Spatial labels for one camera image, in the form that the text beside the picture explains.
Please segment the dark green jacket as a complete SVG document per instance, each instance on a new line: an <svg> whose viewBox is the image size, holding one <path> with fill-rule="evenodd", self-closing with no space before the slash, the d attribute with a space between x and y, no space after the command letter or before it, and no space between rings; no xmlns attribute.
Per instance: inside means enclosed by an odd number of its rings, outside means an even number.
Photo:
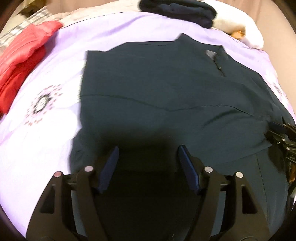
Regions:
<svg viewBox="0 0 296 241"><path fill-rule="evenodd" d="M114 153L102 218L114 240L183 237L199 206L177 148L223 175L242 172L271 233L283 223L287 164L265 137L271 121L293 123L262 76L221 46L187 35L88 51L80 90L81 129L71 172Z"/></svg>

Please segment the purple floral bedsheet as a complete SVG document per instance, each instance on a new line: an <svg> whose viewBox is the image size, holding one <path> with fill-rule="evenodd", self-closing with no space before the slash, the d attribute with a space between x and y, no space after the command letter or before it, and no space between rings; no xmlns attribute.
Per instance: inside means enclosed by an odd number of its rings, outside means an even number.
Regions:
<svg viewBox="0 0 296 241"><path fill-rule="evenodd" d="M25 79L1 123L1 205L21 235L27 233L53 174L73 173L69 157L81 129L80 90L87 52L107 52L129 42L172 42L183 34L223 47L235 61L259 73L294 122L268 55L220 30L150 13L117 13L64 27L46 43L46 56Z"/></svg>

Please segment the white plush duck toy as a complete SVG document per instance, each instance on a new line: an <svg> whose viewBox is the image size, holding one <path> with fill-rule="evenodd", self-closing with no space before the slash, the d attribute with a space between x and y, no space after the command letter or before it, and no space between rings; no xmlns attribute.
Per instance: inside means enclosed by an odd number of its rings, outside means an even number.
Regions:
<svg viewBox="0 0 296 241"><path fill-rule="evenodd" d="M243 42L249 48L262 49L264 40L262 33L258 29L255 21L245 12L231 5L215 1L212 7L217 15L213 20L213 27L232 35L235 32L241 32L242 37L238 40Z"/></svg>

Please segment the folded navy garment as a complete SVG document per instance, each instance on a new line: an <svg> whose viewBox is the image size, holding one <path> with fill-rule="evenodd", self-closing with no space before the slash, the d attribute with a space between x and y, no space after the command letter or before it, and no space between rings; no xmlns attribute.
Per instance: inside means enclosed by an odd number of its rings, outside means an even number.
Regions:
<svg viewBox="0 0 296 241"><path fill-rule="evenodd" d="M213 7L202 1L141 0L138 6L143 12L196 23L206 29L213 26L217 15Z"/></svg>

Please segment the red puffer jacket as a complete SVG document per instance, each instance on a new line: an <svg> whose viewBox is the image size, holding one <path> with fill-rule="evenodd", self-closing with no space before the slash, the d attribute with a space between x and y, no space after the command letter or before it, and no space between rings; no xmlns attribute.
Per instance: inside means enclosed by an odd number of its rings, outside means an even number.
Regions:
<svg viewBox="0 0 296 241"><path fill-rule="evenodd" d="M28 25L1 56L1 114L7 114L23 82L46 55L46 42L63 25L47 21Z"/></svg>

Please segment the plaid pillow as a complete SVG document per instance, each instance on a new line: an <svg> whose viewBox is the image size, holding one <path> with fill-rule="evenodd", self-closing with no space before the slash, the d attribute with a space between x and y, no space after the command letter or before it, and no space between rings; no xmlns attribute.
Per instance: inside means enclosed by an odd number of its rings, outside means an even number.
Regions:
<svg viewBox="0 0 296 241"><path fill-rule="evenodd" d="M13 27L7 33L1 37L1 55L9 46L9 44L18 36L28 25L30 24L41 24L48 19L52 14L48 11L47 7L43 7L36 13L26 18L24 21Z"/></svg>

